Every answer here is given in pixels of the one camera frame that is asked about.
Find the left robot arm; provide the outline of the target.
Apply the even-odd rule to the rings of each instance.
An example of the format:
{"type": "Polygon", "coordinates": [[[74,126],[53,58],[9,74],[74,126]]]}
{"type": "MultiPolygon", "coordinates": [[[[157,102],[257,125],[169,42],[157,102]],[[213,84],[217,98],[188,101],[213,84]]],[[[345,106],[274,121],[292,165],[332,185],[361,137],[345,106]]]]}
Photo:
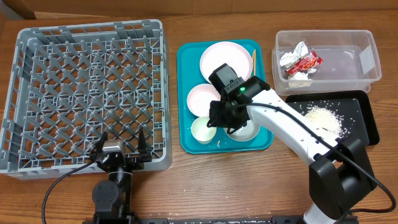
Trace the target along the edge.
{"type": "Polygon", "coordinates": [[[139,218],[130,206],[132,172],[142,170],[144,164],[152,160],[142,130],[139,131],[137,150],[137,157],[126,158],[124,143],[120,140],[109,141],[107,133],[103,133],[95,144],[90,157],[101,170],[108,173],[108,179],[99,182],[93,189],[93,223],[139,223],[139,218]]]}

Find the grey metal bowl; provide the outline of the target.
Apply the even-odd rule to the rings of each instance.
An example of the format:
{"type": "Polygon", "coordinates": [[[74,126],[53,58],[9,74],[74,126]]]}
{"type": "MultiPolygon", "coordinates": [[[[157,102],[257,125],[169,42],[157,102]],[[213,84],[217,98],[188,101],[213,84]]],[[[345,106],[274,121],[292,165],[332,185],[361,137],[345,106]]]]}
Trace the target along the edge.
{"type": "Polygon", "coordinates": [[[233,133],[228,134],[228,128],[224,128],[225,133],[233,140],[238,142],[245,142],[254,139],[259,133],[261,126],[255,124],[252,120],[248,120],[245,126],[239,129],[231,129],[233,133]]]}

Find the white napkin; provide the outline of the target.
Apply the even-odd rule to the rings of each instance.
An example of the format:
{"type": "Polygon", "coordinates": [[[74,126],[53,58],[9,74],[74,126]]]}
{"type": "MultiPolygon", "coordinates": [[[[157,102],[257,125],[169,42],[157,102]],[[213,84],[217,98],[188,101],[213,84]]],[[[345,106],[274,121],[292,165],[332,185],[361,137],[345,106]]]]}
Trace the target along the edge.
{"type": "MultiPolygon", "coordinates": [[[[280,66],[288,69],[297,63],[299,59],[308,54],[308,47],[304,41],[299,42],[293,52],[287,52],[280,58],[280,66]]],[[[308,72],[295,72],[288,75],[289,80],[309,80],[308,72]]]]}

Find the red snack wrapper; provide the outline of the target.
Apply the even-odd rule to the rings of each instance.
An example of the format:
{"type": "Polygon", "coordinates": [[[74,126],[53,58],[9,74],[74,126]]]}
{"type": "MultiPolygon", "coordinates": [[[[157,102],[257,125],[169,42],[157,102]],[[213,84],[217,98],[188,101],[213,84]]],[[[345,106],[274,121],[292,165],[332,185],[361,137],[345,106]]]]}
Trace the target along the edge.
{"type": "Polygon", "coordinates": [[[315,51],[310,51],[308,54],[301,57],[297,62],[288,67],[285,72],[293,75],[296,72],[308,71],[315,68],[323,63],[323,59],[320,58],[315,51]]]}

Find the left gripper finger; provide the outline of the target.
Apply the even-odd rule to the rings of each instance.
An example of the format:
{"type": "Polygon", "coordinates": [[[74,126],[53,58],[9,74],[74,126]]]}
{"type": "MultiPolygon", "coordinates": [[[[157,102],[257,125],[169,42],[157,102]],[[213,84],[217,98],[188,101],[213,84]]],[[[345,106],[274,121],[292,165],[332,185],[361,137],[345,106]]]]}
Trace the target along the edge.
{"type": "Polygon", "coordinates": [[[97,156],[99,153],[103,152],[103,146],[107,140],[108,133],[105,131],[100,139],[95,143],[95,146],[93,148],[93,155],[97,156]]]}
{"type": "Polygon", "coordinates": [[[139,152],[139,154],[147,154],[148,153],[146,137],[144,135],[143,129],[141,129],[139,131],[137,151],[139,152]]]}

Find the small white cup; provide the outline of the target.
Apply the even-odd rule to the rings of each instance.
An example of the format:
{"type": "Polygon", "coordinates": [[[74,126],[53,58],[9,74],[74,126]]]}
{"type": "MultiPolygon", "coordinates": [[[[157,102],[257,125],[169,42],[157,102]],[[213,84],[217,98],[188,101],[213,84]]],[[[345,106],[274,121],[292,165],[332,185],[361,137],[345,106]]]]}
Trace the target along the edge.
{"type": "Polygon", "coordinates": [[[216,135],[217,129],[215,127],[208,127],[209,117],[199,117],[191,125],[192,136],[200,144],[208,144],[216,135]]]}

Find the white rice pile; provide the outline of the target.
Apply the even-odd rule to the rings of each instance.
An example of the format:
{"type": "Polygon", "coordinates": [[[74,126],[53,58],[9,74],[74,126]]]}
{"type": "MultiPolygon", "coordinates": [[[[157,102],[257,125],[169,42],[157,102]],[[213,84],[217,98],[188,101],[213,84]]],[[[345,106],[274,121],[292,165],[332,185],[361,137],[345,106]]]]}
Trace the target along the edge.
{"type": "Polygon", "coordinates": [[[330,100],[304,101],[297,103],[298,112],[318,126],[326,129],[330,133],[346,137],[351,133],[351,128],[346,127],[343,122],[345,116],[338,114],[339,103],[330,100]]]}

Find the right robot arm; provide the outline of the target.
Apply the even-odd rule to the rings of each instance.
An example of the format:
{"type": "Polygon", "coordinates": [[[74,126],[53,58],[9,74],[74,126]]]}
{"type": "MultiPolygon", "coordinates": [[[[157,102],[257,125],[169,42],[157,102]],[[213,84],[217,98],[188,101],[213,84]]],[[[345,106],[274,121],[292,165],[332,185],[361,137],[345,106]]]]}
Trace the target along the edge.
{"type": "Polygon", "coordinates": [[[316,126],[287,105],[270,86],[251,77],[210,76],[220,93],[210,106],[209,127],[239,129],[251,120],[270,130],[308,165],[312,206],[298,223],[335,223],[376,188],[365,145],[316,126]]]}

